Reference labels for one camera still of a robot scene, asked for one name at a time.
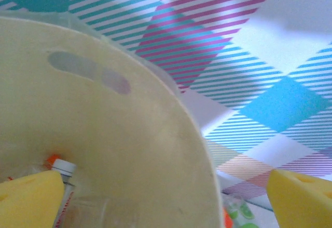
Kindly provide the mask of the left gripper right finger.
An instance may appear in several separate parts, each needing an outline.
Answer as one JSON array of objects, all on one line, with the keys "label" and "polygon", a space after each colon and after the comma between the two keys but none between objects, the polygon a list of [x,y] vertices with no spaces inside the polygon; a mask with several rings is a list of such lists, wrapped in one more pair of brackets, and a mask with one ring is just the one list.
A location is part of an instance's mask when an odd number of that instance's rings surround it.
[{"label": "left gripper right finger", "polygon": [[267,195],[279,227],[331,227],[331,181],[273,170]]}]

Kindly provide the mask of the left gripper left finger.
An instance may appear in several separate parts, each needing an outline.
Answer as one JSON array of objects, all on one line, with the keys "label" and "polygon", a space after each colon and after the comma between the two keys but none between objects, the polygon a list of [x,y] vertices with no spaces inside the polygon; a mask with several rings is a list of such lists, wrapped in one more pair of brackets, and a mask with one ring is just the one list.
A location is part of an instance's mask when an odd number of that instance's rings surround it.
[{"label": "left gripper left finger", "polygon": [[56,171],[1,183],[1,227],[52,227],[63,195]]}]

